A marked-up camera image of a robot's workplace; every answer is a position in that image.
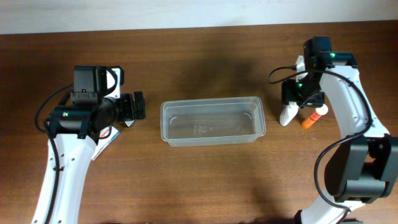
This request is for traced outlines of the orange tube white cap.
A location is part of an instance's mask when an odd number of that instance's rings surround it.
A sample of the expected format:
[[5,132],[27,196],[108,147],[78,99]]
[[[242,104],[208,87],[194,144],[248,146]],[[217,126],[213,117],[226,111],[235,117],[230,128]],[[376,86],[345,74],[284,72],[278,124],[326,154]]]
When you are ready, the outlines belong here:
[[319,108],[315,108],[314,111],[302,122],[302,127],[304,129],[310,128],[314,123],[316,123],[322,116],[326,115],[328,112],[327,105],[323,105]]

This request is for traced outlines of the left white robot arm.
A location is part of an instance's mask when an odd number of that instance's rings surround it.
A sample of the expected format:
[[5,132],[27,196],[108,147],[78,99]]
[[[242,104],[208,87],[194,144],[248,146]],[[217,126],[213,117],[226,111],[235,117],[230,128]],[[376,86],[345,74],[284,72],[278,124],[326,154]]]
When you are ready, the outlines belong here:
[[66,93],[41,129],[48,158],[32,223],[77,223],[88,167],[119,136],[113,124],[130,127],[146,117],[141,91],[69,105],[74,96]]

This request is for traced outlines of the white spray bottle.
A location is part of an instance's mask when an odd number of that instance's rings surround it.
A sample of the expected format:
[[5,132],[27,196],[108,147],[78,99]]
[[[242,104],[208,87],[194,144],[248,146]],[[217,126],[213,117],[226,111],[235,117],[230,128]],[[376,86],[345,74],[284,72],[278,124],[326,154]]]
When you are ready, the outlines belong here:
[[288,105],[284,106],[279,118],[279,123],[282,126],[288,125],[299,111],[299,106],[296,102],[289,102]]

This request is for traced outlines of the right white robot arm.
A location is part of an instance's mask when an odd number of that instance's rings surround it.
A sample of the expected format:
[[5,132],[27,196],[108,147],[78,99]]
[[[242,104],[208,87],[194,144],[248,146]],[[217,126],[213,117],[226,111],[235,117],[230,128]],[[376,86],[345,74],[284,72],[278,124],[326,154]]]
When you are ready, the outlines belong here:
[[318,50],[299,56],[295,74],[282,79],[285,106],[280,124],[288,125],[300,108],[311,118],[328,98],[341,138],[324,149],[314,165],[318,198],[294,217],[295,223],[341,223],[353,210],[388,197],[397,180],[397,138],[374,113],[359,78],[353,54]]

